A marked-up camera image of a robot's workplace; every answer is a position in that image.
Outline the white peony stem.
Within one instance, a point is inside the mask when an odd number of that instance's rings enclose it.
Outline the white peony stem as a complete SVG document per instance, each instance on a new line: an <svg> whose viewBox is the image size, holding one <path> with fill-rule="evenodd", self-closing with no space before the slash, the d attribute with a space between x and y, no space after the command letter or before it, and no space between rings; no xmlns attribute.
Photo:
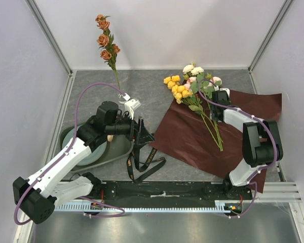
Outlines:
<svg viewBox="0 0 304 243"><path fill-rule="evenodd" d="M189 64L189 65L185 66L183 69L183 78L186 82L188 78L193 77L193 76L197 77L197 75L199 73L204 73L205 76L208 74L208 73L205 73L203 68L196 67L194 64ZM181 95L182 95L181 102L183 104L187 105L191 111L195 112L202 119L204 111L205 112L208 111L208 105L205 100L200 98L198 90L196 93L193 93L191 90L188 90L184 86L184 88L182 89ZM209 131L209 129L213 130L213 126L211 125L211 123L209 122L207 117L205 118L205 121L203 121L203 123L205 124L208 131Z"/></svg>

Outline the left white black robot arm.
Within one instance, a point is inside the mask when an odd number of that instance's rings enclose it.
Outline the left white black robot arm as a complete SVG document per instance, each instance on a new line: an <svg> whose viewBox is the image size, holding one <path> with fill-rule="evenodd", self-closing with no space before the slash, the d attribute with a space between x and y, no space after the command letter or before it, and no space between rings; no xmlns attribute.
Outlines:
<svg viewBox="0 0 304 243"><path fill-rule="evenodd" d="M107 142L109 135L123 135L137 145L145 145L154 140L144 127L143 119L134 119L134 111L140 102L131 99L124 106L125 115L118 117L118 105L104 101L98 107L96 115L83 125L74 127L73 137L48 164L27 179L18 177L13 182L16 210L21 210L35 224L40 224L60 205L83 196L90 199L99 197L100 180L90 173L64 184L60 181L79 162Z"/></svg>

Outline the orange rose stem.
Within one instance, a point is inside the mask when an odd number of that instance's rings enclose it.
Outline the orange rose stem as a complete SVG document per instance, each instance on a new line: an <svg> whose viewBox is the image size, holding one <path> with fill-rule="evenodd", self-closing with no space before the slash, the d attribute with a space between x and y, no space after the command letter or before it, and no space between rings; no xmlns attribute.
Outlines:
<svg viewBox="0 0 304 243"><path fill-rule="evenodd" d="M99 44L100 57L104 60L113 71L116 76L117 86L120 88L120 80L116 67L117 56L121 51L119 46L114 43L114 35L110 30L109 16L98 14L95 18L96 26L102 30L102 34L96 40Z"/></svg>

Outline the yellow rose stem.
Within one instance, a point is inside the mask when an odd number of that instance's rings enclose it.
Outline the yellow rose stem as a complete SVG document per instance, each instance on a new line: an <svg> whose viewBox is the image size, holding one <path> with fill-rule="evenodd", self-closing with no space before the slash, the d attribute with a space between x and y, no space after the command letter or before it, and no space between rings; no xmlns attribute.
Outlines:
<svg viewBox="0 0 304 243"><path fill-rule="evenodd" d="M163 80L163 83L168 87L168 89L171 90L172 95L177 104L183 104L181 102L181 98L182 98L181 92L182 92L182 89L184 88L183 85L185 84L185 82L183 84L180 84L179 83L180 81L181 81L181 78L178 75L169 76Z"/></svg>

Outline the black ribbon with gold text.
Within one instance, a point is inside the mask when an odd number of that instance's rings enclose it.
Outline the black ribbon with gold text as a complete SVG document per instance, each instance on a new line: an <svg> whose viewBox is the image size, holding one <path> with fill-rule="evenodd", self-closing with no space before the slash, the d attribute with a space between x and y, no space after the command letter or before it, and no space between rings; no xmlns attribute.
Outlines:
<svg viewBox="0 0 304 243"><path fill-rule="evenodd" d="M157 149L152 148L145 162L140 161L140 150L144 145L134 145L132 151L130 152L126 166L128 171L128 176L134 183L142 183L146 178L161 169L165 163L166 159L160 157L154 159L157 153ZM138 178L134 177L134 168L142 173Z"/></svg>

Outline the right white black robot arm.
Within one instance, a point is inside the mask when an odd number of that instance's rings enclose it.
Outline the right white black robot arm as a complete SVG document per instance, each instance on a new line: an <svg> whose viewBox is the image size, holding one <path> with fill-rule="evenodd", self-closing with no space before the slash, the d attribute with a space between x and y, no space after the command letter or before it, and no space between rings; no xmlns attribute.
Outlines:
<svg viewBox="0 0 304 243"><path fill-rule="evenodd" d="M242 133L243 158L226 175L221 190L225 198L234 199L256 175L283 158L278 124L232 106L228 89L212 92L210 103L212 120L224 122Z"/></svg>

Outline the small pink peony stem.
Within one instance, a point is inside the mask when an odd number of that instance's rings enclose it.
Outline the small pink peony stem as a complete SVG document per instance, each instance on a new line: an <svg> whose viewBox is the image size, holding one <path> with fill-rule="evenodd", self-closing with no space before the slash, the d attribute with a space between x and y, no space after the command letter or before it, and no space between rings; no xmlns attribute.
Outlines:
<svg viewBox="0 0 304 243"><path fill-rule="evenodd" d="M197 88L197 78L196 77L190 77L187 79L186 83L184 84L184 86L188 89L191 90L193 93L196 93L198 88Z"/></svg>

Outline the red wrapping paper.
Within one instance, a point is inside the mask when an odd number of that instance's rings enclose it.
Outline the red wrapping paper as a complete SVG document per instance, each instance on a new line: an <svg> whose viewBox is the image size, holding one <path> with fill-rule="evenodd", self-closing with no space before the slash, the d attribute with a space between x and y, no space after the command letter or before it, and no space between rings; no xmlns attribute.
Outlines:
<svg viewBox="0 0 304 243"><path fill-rule="evenodd" d="M257 95L230 91L232 106L265 120L278 121L282 110L281 94ZM240 163L242 133L236 128L217 121L223 139L220 151L201 117L184 104L173 102L158 126L152 146L200 170L223 180ZM248 186L263 192L267 168L256 175Z"/></svg>

